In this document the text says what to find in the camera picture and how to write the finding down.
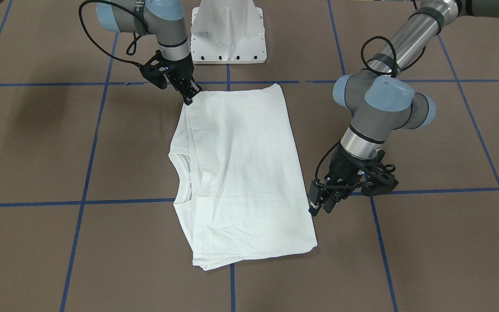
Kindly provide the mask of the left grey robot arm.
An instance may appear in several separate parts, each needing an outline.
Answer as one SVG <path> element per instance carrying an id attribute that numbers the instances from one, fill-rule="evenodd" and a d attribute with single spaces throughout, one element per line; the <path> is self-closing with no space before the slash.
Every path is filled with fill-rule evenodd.
<path id="1" fill-rule="evenodd" d="M 330 213 L 355 189 L 375 197 L 391 193 L 398 185 L 395 166 L 382 162 L 382 146 L 394 130 L 428 126 L 436 115 L 431 97 L 414 91 L 398 76 L 424 54 L 428 42 L 460 16 L 499 18 L 499 0 L 423 0 L 396 34 L 371 58 L 360 50 L 363 68 L 343 75 L 335 83 L 335 103 L 354 112 L 341 139 L 327 152 L 327 175 L 315 176 L 310 185 L 309 213 Z"/>

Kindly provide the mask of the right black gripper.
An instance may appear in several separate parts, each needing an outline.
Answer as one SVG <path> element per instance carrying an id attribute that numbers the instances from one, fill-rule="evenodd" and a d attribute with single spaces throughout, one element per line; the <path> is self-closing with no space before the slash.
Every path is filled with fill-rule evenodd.
<path id="1" fill-rule="evenodd" d="M 160 89 L 166 89 L 166 81 L 169 81 L 174 89 L 180 90 L 185 105 L 191 105 L 193 97 L 202 91 L 202 87 L 194 81 L 191 55 L 172 61 L 166 59 L 162 51 L 157 50 L 151 59 L 140 66 L 140 73 Z"/>

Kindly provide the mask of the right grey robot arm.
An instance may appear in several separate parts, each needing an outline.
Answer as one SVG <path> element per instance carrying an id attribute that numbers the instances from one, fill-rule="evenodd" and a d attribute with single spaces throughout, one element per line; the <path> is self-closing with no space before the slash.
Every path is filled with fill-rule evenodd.
<path id="1" fill-rule="evenodd" d="M 130 61 L 140 74 L 159 89 L 172 85 L 190 105 L 202 91 L 193 77 L 191 46 L 180 0 L 97 0 L 96 14 L 106 30 L 132 33 L 127 54 L 135 53 L 140 37 L 154 35 L 159 48 L 146 63 Z"/>

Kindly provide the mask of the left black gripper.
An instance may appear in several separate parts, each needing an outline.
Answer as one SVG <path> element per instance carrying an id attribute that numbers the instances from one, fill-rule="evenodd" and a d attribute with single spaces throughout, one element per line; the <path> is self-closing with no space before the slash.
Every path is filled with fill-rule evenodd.
<path id="1" fill-rule="evenodd" d="M 395 166 L 382 163 L 386 154 L 384 150 L 374 154 L 374 158 L 363 160 L 348 153 L 341 145 L 334 148 L 326 180 L 311 182 L 308 193 L 311 216 L 317 216 L 321 209 L 329 214 L 355 189 L 361 189 L 362 195 L 367 197 L 391 193 L 399 184 L 393 174 Z"/>

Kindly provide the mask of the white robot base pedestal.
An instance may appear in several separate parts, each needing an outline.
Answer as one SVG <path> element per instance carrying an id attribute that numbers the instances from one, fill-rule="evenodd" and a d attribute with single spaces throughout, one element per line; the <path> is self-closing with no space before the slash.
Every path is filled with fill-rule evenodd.
<path id="1" fill-rule="evenodd" d="M 253 0 L 203 0 L 191 11 L 196 65 L 247 65 L 267 60 L 262 8 Z"/>

